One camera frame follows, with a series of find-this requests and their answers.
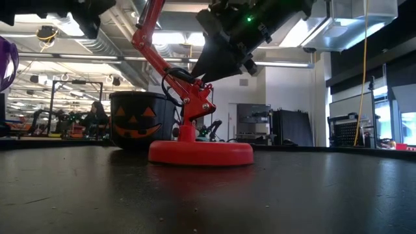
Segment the black perforated crate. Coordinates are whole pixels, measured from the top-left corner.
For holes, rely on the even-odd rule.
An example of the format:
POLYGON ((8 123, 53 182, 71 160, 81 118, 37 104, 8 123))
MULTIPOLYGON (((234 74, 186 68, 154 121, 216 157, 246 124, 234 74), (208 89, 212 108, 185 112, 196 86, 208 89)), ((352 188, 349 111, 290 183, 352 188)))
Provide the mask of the black perforated crate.
POLYGON ((349 147, 354 145, 358 114, 327 117, 330 147, 349 147))

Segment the red desk lamp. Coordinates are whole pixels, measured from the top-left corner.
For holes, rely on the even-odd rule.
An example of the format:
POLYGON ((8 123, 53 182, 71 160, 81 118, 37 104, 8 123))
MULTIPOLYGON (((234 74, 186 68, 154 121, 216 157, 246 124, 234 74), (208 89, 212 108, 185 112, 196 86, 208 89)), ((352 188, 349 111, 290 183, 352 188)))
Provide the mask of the red desk lamp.
POLYGON ((197 142, 192 121, 213 113, 208 99, 212 86, 182 68, 174 68, 151 48, 152 36, 164 0, 148 0, 131 43, 167 81, 183 101, 183 123, 176 141, 156 141, 149 147, 152 163, 181 166, 241 166, 254 163, 254 151, 247 143, 197 142))

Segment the long ceiling light bar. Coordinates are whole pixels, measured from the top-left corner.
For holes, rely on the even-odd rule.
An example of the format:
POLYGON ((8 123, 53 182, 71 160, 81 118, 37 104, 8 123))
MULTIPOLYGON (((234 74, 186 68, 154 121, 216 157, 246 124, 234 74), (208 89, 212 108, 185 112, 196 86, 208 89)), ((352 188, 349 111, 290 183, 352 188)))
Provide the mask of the long ceiling light bar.
MULTIPOLYGON (((119 63, 121 61, 147 61, 145 57, 138 56, 105 56, 105 55, 77 55, 77 54, 59 54, 59 53, 35 53, 35 52, 19 52, 21 60, 79 60, 80 62, 102 62, 102 63, 119 63)), ((314 68, 312 63, 303 62, 281 62, 281 61, 255 61, 258 66, 264 67, 283 67, 283 68, 314 68)))

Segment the black aluminium table frame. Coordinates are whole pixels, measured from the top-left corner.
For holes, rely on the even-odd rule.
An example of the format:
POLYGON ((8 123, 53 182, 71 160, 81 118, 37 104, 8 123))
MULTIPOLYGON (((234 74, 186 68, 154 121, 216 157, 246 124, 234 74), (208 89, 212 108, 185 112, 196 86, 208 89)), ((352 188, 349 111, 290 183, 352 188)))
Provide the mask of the black aluminium table frame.
MULTIPOLYGON (((109 140, 18 140, 18 139, 0 139, 0 150, 22 150, 34 148, 60 148, 60 147, 77 147, 77 146, 102 146, 115 147, 109 140)), ((259 151, 304 151, 304 152, 334 152, 334 153, 356 153, 364 155, 399 154, 410 155, 416 157, 416 151, 397 151, 391 149, 370 149, 370 148, 325 148, 325 147, 309 147, 309 146, 264 146, 250 144, 254 150, 259 151)))

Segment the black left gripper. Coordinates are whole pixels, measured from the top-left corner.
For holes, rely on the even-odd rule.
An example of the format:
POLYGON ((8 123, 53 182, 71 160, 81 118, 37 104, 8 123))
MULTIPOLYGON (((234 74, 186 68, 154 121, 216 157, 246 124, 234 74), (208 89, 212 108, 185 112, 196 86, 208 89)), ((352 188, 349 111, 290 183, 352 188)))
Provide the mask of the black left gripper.
POLYGON ((66 16, 81 7, 87 14, 77 17, 80 30, 88 39, 98 37, 101 20, 99 15, 116 5, 116 0, 0 0, 0 21, 14 25, 19 14, 36 14, 46 18, 49 13, 66 16))

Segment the grey background cabinet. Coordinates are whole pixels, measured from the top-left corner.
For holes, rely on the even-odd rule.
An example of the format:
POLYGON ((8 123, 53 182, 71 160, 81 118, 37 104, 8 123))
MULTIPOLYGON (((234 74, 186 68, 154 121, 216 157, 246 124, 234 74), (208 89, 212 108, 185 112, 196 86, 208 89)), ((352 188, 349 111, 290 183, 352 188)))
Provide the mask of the grey background cabinet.
POLYGON ((238 142, 269 145, 270 142, 270 105, 237 104, 238 142))

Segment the black background rig frame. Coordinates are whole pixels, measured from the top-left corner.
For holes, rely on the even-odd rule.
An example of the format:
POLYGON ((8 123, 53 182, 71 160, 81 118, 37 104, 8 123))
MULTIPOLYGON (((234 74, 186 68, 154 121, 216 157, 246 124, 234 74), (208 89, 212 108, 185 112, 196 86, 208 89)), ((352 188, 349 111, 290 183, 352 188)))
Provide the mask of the black background rig frame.
POLYGON ((71 83, 73 85, 87 85, 87 84, 96 84, 99 85, 99 97, 98 97, 98 101, 102 100, 102 94, 103 94, 103 83, 102 82, 98 82, 98 81, 84 81, 84 80, 80 80, 80 79, 75 79, 75 80, 71 80, 71 81, 57 81, 54 80, 52 82, 52 88, 51 88, 51 97, 50 97, 50 104, 49 104, 49 111, 53 110, 53 104, 54 104, 54 98, 55 98, 55 92, 58 90, 58 88, 55 88, 55 85, 57 83, 60 83, 61 85, 65 84, 65 83, 71 83))

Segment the black jack-o-lantern bucket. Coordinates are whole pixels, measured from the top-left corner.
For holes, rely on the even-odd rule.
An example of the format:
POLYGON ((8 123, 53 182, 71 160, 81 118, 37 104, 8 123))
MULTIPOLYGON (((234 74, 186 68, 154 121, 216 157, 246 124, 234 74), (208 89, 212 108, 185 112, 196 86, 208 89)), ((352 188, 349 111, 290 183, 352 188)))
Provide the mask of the black jack-o-lantern bucket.
POLYGON ((170 140, 176 106, 164 94, 120 91, 109 95, 110 139, 123 150, 149 148, 170 140))

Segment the purple plastic bucket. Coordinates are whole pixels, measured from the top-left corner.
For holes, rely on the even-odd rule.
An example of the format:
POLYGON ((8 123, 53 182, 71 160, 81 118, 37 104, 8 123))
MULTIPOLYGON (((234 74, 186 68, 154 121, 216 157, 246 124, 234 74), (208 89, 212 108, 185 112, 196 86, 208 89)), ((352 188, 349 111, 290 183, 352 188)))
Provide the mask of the purple plastic bucket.
POLYGON ((16 45, 0 36, 0 92, 13 83, 18 65, 19 55, 16 45))

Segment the black background panel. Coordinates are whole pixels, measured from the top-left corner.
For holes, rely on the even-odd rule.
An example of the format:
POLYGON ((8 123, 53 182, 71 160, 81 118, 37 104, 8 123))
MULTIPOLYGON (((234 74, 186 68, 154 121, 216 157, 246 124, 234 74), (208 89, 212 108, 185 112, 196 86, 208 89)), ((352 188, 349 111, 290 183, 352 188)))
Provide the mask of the black background panel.
POLYGON ((275 145, 313 146, 311 124, 307 112, 277 110, 272 115, 272 134, 275 145))

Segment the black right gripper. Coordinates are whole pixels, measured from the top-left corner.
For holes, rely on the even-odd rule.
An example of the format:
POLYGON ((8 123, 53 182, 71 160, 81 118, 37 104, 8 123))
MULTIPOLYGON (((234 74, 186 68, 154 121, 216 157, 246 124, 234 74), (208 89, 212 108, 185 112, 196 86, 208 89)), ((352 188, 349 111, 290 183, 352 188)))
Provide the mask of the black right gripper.
POLYGON ((273 0, 258 0, 252 6, 220 0, 199 11, 196 19, 204 29, 205 45, 190 73, 193 78, 211 83, 242 74, 242 65, 255 75, 252 52, 271 41, 273 0))

